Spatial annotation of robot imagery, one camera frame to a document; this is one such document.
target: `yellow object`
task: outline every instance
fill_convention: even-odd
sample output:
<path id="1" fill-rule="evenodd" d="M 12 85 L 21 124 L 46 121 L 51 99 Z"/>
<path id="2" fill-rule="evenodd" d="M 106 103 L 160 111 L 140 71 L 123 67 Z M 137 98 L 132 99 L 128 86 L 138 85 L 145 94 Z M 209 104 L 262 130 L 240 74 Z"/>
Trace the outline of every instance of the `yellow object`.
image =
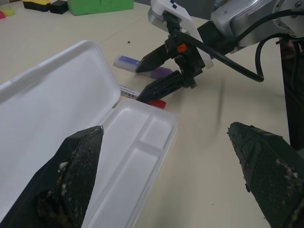
<path id="1" fill-rule="evenodd" d="M 15 14 L 15 11 L 14 11 L 13 9 L 1 9 L 1 8 L 0 8 L 0 10 L 4 13 L 4 15 L 5 15 L 6 17 L 12 16 L 12 15 Z"/>
<path id="2" fill-rule="evenodd" d="M 39 5 L 44 5 L 44 6 L 47 4 L 50 4 L 49 0 L 23 0 L 23 2 L 33 2 L 33 3 L 39 4 Z"/>

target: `white label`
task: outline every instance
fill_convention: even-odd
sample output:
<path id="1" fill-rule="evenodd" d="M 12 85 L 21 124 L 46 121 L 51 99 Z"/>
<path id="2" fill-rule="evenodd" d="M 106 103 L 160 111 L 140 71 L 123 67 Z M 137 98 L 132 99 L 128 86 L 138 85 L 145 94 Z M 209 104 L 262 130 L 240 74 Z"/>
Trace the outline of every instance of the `white label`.
<path id="1" fill-rule="evenodd" d="M 125 86 L 122 86 L 122 85 L 119 85 L 119 86 L 120 86 L 120 94 L 121 95 L 130 97 L 130 98 L 133 98 L 133 99 L 137 99 L 139 94 L 141 94 L 140 92 L 131 90 L 131 89 L 125 87 Z"/>

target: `marker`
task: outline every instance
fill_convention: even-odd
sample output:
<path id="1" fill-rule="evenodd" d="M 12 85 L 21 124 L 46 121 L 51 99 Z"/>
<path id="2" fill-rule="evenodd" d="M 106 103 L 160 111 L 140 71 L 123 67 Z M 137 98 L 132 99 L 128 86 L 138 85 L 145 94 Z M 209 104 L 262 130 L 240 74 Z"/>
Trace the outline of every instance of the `marker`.
<path id="1" fill-rule="evenodd" d="M 138 98 L 140 92 L 132 90 L 130 88 L 127 88 L 127 87 L 125 87 L 123 85 L 119 85 L 119 86 L 120 86 L 120 94 L 121 95 L 133 98 L 135 100 Z M 165 101 L 162 101 L 162 100 L 149 101 L 149 102 L 147 102 L 147 104 L 155 106 L 155 107 L 158 107 L 158 108 L 161 108 L 161 109 L 164 109 L 166 107 L 166 105 L 167 105 L 167 103 Z"/>
<path id="2" fill-rule="evenodd" d="M 136 73 L 136 68 L 139 65 L 139 63 L 140 63 L 140 61 L 138 61 L 136 59 L 129 58 L 127 56 L 119 56 L 114 61 L 114 66 Z M 168 68 L 158 67 L 153 71 L 139 73 L 139 75 L 144 75 L 144 76 L 151 77 L 154 79 L 159 79 L 159 78 L 166 77 L 167 75 L 171 74 L 172 72 L 173 71 Z"/>

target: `white plastic container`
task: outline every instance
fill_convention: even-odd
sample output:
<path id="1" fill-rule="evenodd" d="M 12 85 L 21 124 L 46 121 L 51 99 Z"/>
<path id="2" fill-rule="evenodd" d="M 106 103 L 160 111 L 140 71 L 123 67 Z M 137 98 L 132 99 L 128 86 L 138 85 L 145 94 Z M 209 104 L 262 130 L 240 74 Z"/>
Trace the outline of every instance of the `white plastic container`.
<path id="1" fill-rule="evenodd" d="M 105 132 L 83 228 L 131 228 L 176 133 L 176 118 L 127 99 L 100 47 L 82 41 L 0 85 L 0 221 L 73 133 Z"/>

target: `table surface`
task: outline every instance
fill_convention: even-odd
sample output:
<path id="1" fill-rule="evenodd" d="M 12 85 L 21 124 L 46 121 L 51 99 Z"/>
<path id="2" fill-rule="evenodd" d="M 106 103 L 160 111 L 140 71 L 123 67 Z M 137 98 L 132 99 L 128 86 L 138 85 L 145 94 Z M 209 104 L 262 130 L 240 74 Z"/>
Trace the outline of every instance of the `table surface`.
<path id="1" fill-rule="evenodd" d="M 16 15 L 0 20 L 0 83 L 84 40 L 102 48 L 118 83 L 142 90 L 152 80 L 113 66 L 119 55 L 136 59 L 163 44 L 167 33 L 150 25 L 149 7 L 73 16 L 26 10 L 12 3 Z M 194 18 L 196 26 L 205 20 Z M 255 71 L 256 45 L 231 59 Z M 173 61 L 165 67 L 177 70 Z M 167 96 L 166 110 L 179 120 L 178 134 L 136 228 L 268 228 L 252 194 L 247 193 L 239 161 L 227 135 L 237 121 L 281 135 L 288 125 L 279 47 L 269 41 L 262 51 L 263 83 L 224 64 L 195 78 L 194 89 Z"/>

